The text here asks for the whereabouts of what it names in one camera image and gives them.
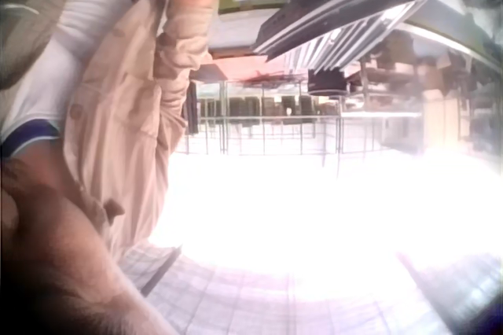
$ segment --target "person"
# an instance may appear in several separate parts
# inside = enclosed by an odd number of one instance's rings
[[[2,140],[3,156],[84,211],[115,260],[150,235],[163,210],[189,72],[207,55],[215,3],[138,0],[91,57],[61,133],[32,116]]]
[[[149,236],[163,208],[189,71],[207,53],[214,4],[139,0],[90,59],[62,137],[2,158],[2,310],[23,318],[17,329],[176,333],[116,261]],[[51,129],[44,119],[25,124],[32,133],[11,133],[21,142]]]

